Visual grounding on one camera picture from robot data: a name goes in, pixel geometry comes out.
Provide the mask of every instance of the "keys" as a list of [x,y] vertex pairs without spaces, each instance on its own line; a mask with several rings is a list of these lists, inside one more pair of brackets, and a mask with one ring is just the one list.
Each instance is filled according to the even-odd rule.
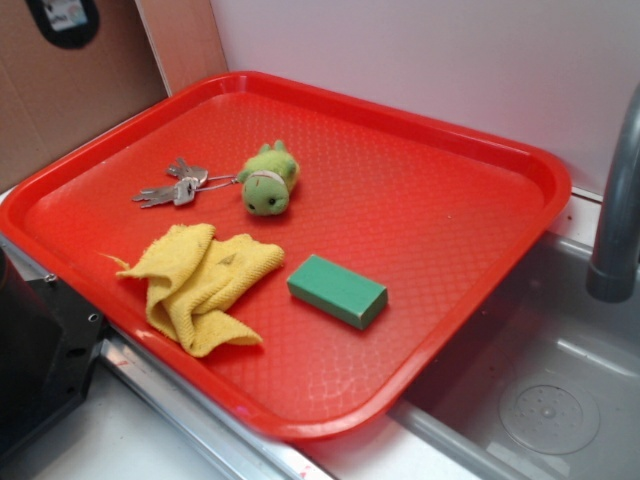
[[187,162],[185,162],[182,157],[177,158],[176,162],[178,162],[178,165],[169,165],[169,168],[167,168],[167,173],[169,175],[178,177],[180,180],[184,178],[193,178],[197,182],[197,187],[207,183],[207,180],[209,179],[209,172],[207,170],[195,165],[193,167],[187,165]]
[[177,165],[170,165],[166,172],[178,178],[178,183],[173,186],[145,188],[139,195],[132,198],[134,202],[145,202],[140,208],[155,207],[173,202],[180,206],[192,202],[198,187],[204,185],[209,172],[204,168],[189,166],[183,158],[178,158]]

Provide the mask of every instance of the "cardboard box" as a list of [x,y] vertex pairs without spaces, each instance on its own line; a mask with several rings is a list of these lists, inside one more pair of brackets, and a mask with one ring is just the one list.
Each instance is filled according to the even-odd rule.
[[0,4],[0,191],[166,97],[131,0],[96,0],[85,48],[41,36],[27,4]]

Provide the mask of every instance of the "yellow rag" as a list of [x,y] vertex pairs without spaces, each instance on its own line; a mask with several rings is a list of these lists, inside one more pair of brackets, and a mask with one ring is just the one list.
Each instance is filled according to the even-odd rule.
[[249,235],[213,238],[207,224],[174,225],[118,277],[149,279],[149,323],[194,357],[218,345],[254,345],[262,338],[225,311],[267,273],[282,266],[284,251]]

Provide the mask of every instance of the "red plastic tray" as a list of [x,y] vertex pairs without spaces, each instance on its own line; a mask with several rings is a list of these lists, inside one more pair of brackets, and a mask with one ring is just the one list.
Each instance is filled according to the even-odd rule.
[[[253,217],[240,187],[140,209],[179,156],[237,173],[283,139],[301,165],[287,212]],[[384,412],[563,208],[569,177],[552,155],[492,135],[259,74],[202,81],[19,185],[0,230],[109,320],[259,431],[335,435]],[[173,224],[211,223],[286,252],[229,313],[263,338],[204,359],[145,321],[146,282],[118,280],[103,254],[135,264]],[[387,286],[365,331],[291,297],[315,253]]]

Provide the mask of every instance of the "sink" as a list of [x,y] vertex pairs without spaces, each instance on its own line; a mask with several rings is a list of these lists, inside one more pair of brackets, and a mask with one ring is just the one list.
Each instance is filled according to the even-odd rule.
[[391,414],[482,478],[638,478],[640,294],[592,299],[590,253],[545,234]]

